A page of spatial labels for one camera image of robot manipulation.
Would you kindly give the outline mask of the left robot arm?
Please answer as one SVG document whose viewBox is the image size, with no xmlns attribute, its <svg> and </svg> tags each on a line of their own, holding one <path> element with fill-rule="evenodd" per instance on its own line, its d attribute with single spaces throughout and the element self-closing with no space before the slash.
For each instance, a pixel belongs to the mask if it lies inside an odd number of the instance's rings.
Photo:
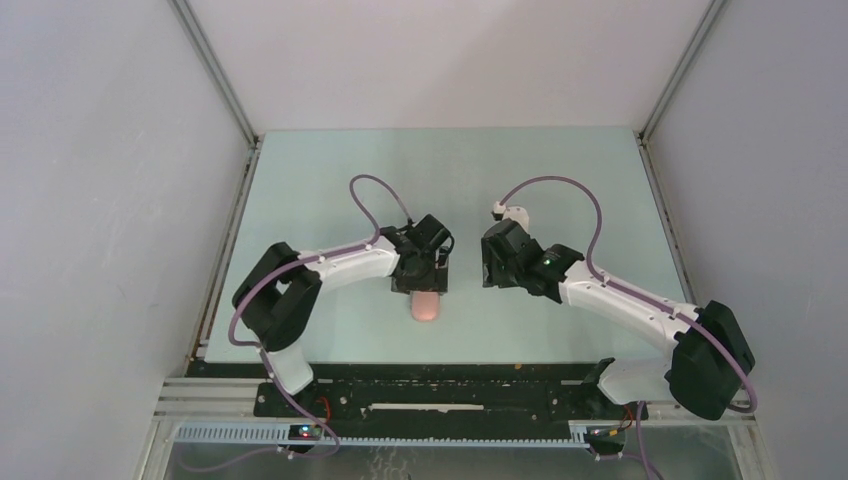
<svg viewBox="0 0 848 480">
<path fill-rule="evenodd" d="M 320 294 L 372 279 L 407 295 L 412 309 L 437 304 L 448 290 L 454 237 L 432 215 L 403 227 L 382 227 L 375 238 L 322 253 L 271 245 L 232 297 L 234 319 L 251 332 L 270 374 L 280 381 L 277 402 L 292 416 L 316 403 L 312 367 L 300 338 Z"/>
</svg>

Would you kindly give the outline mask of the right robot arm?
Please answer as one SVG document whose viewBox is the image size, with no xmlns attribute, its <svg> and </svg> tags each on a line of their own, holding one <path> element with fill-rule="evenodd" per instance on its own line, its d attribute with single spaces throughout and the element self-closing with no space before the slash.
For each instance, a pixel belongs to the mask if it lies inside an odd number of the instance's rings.
<svg viewBox="0 0 848 480">
<path fill-rule="evenodd" d="M 483 235 L 481 251 L 484 287 L 519 287 L 587 310 L 658 351 L 648 360 L 600 361 L 581 392 L 591 416 L 606 418 L 620 405 L 650 399 L 671 399 L 710 421 L 734 407 L 755 357 L 728 306 L 677 303 L 594 273 L 582 253 L 561 244 L 543 249 L 512 219 L 497 222 Z"/>
</svg>

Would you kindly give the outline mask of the pink glasses case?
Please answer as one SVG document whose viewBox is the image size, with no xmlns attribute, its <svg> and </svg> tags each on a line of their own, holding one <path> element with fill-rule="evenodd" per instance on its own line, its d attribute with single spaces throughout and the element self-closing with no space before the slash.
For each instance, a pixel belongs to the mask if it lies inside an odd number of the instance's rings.
<svg viewBox="0 0 848 480">
<path fill-rule="evenodd" d="M 413 291 L 410 293 L 412 318 L 421 323 L 438 319 L 441 311 L 441 294 L 436 291 Z"/>
</svg>

